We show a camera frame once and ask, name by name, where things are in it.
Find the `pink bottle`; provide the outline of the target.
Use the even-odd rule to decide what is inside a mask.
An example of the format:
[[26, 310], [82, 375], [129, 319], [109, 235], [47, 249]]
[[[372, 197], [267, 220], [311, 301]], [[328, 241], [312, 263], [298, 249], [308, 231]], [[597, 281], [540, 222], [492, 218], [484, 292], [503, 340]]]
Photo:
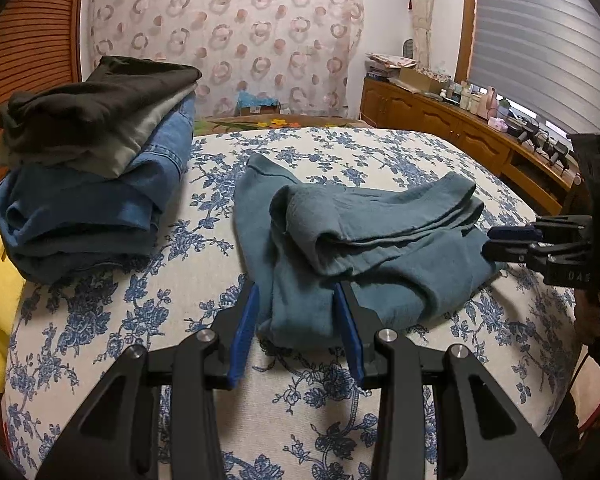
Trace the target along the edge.
[[486, 89], [486, 94], [482, 97], [481, 112], [479, 115], [485, 120], [498, 116], [498, 95], [494, 87]]

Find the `dark olive folded garment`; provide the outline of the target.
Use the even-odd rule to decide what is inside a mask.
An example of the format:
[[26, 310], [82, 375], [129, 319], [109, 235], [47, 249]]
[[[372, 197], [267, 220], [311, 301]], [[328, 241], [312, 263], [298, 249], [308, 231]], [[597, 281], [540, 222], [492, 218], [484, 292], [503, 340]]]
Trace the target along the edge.
[[190, 65], [105, 55], [86, 81], [14, 93], [0, 107], [0, 128], [17, 153], [91, 148], [117, 119], [197, 84], [201, 77]]

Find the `teal blue pants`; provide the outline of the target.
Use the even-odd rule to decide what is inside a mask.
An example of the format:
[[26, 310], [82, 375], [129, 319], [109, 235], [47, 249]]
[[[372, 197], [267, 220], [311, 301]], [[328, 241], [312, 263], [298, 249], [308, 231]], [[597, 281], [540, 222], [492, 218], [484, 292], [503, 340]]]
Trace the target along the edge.
[[277, 347], [337, 344], [335, 288], [394, 330], [457, 310], [501, 265], [483, 257], [483, 202], [449, 172], [403, 192], [299, 181], [255, 154], [236, 183], [234, 220], [260, 290], [257, 333]]

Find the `brown cardboard box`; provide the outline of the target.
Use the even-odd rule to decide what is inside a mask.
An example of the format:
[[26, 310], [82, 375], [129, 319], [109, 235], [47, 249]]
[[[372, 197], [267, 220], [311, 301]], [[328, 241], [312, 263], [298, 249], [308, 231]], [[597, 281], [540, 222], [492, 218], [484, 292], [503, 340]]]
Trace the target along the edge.
[[419, 70], [416, 67], [402, 68], [399, 81], [411, 92], [429, 92], [439, 94], [451, 80], [449, 75], [434, 73], [431, 70]]

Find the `black spare gripper far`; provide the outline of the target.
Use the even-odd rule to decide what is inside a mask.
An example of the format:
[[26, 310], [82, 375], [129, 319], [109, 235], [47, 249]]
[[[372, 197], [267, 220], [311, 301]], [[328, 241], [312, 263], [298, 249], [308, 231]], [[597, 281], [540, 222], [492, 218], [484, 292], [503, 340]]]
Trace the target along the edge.
[[507, 133], [513, 136], [518, 144], [524, 144], [524, 142], [530, 142], [533, 148], [536, 150], [540, 147], [540, 141], [538, 139], [538, 133], [540, 127], [538, 125], [518, 124], [518, 122], [509, 122], [507, 124]]

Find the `grey green folded garment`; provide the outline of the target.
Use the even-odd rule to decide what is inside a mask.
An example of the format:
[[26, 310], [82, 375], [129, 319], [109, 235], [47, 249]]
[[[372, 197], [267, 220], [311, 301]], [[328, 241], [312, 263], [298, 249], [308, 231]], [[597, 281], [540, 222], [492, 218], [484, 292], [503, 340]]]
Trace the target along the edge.
[[194, 93], [196, 84], [149, 104], [130, 116], [117, 119], [105, 130], [104, 137], [91, 148], [68, 146], [41, 153], [17, 153], [7, 146], [6, 133], [0, 139], [0, 165], [11, 170], [27, 164], [68, 167], [97, 174], [104, 178], [119, 177], [132, 159], [148, 143], [160, 122], [183, 100]]

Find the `stack of papers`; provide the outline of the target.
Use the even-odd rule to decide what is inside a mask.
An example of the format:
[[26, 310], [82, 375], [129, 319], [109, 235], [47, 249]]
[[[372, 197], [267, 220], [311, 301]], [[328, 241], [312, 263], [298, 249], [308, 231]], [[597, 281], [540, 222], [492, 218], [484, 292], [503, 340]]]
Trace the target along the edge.
[[367, 53], [365, 59], [366, 76], [376, 79], [396, 78], [402, 68], [415, 66], [415, 60], [396, 55]]

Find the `brown louvred wardrobe door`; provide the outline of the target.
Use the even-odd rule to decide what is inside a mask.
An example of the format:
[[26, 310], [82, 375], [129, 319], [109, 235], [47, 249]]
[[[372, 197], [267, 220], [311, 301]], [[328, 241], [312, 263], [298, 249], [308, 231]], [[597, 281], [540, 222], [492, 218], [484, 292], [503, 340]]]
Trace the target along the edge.
[[[81, 77], [80, 0], [7, 0], [0, 12], [0, 106]], [[0, 165], [0, 180], [6, 168]]]

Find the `cardboard box with blue cloth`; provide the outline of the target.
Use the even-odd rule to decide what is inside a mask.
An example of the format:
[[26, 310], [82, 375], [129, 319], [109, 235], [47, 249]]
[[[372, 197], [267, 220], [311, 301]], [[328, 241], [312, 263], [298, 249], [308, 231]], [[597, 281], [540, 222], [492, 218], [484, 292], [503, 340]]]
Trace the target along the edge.
[[247, 91], [239, 91], [235, 114], [237, 116], [247, 115], [271, 115], [278, 114], [280, 103], [278, 99], [270, 98], [266, 94], [255, 96]]

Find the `blue denim folded jeans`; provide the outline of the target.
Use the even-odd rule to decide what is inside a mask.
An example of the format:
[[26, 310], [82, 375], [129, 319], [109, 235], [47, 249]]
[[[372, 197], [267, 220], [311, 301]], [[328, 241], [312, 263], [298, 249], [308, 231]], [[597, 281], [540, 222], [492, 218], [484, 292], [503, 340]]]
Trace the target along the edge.
[[0, 229], [15, 246], [148, 237], [180, 184], [193, 140], [195, 97], [160, 122], [119, 177], [28, 165], [0, 182]]

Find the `dark navy folded garment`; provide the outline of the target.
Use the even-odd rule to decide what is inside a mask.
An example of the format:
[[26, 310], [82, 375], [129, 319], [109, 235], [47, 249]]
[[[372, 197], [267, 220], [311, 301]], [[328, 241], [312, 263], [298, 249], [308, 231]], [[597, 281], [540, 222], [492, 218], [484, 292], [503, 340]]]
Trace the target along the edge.
[[7, 255], [31, 281], [129, 256], [147, 256], [168, 196], [163, 178], [138, 167], [104, 179], [66, 167], [23, 166], [0, 182], [0, 233]]

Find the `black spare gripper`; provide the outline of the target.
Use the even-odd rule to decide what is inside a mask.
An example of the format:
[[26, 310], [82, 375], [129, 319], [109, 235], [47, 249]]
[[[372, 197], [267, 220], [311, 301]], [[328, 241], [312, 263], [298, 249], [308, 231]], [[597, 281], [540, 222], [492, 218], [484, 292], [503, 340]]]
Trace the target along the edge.
[[550, 142], [547, 140], [543, 146], [543, 151], [547, 154], [548, 164], [554, 166], [558, 162], [562, 165], [562, 168], [566, 169], [569, 167], [569, 148], [567, 145], [560, 142]]
[[536, 150], [540, 147], [540, 141], [538, 139], [538, 133], [540, 127], [538, 125], [518, 124], [518, 122], [509, 122], [507, 124], [507, 133], [513, 136], [518, 144], [524, 144], [524, 142], [530, 142], [533, 148]]

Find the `cream lace side curtain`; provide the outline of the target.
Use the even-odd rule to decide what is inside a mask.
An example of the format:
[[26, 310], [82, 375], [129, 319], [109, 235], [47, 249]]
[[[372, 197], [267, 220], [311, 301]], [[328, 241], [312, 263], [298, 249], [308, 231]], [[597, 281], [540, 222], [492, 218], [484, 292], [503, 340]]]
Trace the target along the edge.
[[434, 0], [411, 0], [415, 61], [420, 67], [430, 66], [430, 37]]

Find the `wooden sideboard cabinet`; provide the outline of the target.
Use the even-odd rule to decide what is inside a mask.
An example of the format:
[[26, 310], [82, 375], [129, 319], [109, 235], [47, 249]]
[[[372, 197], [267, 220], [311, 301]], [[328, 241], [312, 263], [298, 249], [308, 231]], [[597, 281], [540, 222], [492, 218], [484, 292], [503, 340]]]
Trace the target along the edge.
[[374, 127], [430, 133], [450, 142], [539, 214], [563, 214], [572, 202], [574, 173], [570, 168], [551, 165], [542, 153], [453, 105], [367, 77], [360, 113]]

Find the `pink circle pattern curtain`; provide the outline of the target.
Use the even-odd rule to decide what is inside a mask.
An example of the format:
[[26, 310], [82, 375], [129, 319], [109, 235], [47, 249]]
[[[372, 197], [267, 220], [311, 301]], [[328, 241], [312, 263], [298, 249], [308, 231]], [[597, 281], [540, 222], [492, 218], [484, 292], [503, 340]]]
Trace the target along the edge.
[[85, 0], [84, 60], [106, 54], [193, 65], [200, 116], [246, 93], [285, 112], [346, 116], [363, 0]]

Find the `grey window blind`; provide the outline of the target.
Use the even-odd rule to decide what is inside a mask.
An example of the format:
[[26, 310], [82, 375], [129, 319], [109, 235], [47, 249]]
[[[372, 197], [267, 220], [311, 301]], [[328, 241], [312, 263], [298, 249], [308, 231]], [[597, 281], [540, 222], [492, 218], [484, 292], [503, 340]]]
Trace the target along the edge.
[[600, 16], [588, 0], [477, 0], [469, 79], [565, 132], [600, 132]]

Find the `colourful flower blanket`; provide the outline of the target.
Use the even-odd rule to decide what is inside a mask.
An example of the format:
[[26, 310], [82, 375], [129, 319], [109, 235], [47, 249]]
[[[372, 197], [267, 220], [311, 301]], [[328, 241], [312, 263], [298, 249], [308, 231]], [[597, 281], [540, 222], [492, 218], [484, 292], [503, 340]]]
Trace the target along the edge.
[[288, 128], [370, 128], [367, 122], [341, 117], [321, 117], [308, 115], [245, 115], [235, 117], [199, 118], [194, 125], [194, 136], [236, 131], [288, 129]]

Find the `black spare gripper near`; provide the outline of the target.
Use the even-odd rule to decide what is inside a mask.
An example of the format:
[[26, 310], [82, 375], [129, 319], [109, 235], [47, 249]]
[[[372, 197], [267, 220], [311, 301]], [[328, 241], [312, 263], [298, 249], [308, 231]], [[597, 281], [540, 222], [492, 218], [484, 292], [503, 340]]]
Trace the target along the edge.
[[562, 165], [562, 168], [566, 169], [569, 167], [569, 148], [567, 145], [560, 142], [550, 142], [547, 140], [543, 146], [543, 151], [547, 154], [548, 164], [554, 166], [558, 162]]

